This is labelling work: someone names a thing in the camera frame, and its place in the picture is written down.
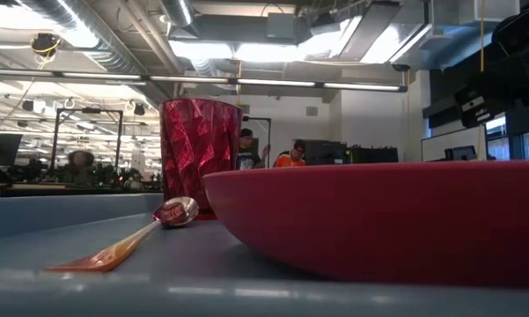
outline dark shirt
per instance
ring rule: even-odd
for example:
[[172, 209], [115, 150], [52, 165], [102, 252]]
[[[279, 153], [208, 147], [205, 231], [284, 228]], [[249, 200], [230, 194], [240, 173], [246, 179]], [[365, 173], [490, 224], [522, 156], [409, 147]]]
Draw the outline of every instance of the dark shirt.
[[237, 154], [237, 169], [253, 169], [262, 162], [261, 157], [253, 154], [251, 149], [239, 149]]

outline red plastic bowl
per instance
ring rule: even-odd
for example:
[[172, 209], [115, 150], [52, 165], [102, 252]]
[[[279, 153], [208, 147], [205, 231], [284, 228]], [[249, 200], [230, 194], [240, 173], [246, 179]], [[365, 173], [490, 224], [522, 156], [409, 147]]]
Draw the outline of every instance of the red plastic bowl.
[[204, 177], [249, 247], [322, 276], [529, 287], [529, 162], [314, 166]]

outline monitor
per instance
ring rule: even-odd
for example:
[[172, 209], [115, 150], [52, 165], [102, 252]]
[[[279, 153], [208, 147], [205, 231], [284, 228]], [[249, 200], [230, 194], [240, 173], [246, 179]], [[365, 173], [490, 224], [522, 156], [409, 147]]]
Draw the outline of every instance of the monitor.
[[22, 135], [0, 134], [0, 166], [14, 165]]
[[305, 164], [308, 166], [347, 164], [346, 144], [324, 140], [305, 140]]

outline person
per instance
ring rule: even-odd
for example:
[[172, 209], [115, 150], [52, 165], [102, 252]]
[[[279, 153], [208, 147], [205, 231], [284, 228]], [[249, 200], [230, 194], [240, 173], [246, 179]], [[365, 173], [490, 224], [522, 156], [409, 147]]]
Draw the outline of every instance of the person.
[[293, 149], [280, 153], [274, 167], [305, 166], [305, 141], [296, 140]]
[[250, 129], [242, 129], [239, 138], [239, 153], [237, 153], [237, 169], [246, 170], [254, 168], [264, 168], [264, 161], [270, 153], [270, 144], [262, 150], [262, 159], [258, 154], [254, 154], [253, 132]]
[[73, 151], [69, 154], [69, 164], [62, 175], [62, 182], [76, 185], [91, 185], [94, 156], [88, 151]]

